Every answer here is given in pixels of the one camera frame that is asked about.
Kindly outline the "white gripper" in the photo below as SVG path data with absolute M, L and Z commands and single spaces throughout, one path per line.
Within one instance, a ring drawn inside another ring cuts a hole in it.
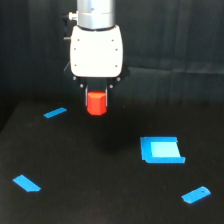
M 124 51 L 121 30 L 118 25 L 103 30 L 87 30 L 74 26 L 70 37 L 69 62 L 64 73 L 74 80 L 106 80 L 106 107 L 111 100 L 114 86 L 121 81 L 128 70 L 123 71 Z M 85 106 L 88 106 L 88 85 L 85 86 Z

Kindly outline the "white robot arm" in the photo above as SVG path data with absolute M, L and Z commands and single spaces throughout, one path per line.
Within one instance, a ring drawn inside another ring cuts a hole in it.
M 64 71 L 85 91 L 89 114 L 107 111 L 108 93 L 124 77 L 121 30 L 115 24 L 115 0 L 77 0 L 77 11 L 62 16 L 65 24 L 76 21 L 70 41 L 70 60 Z

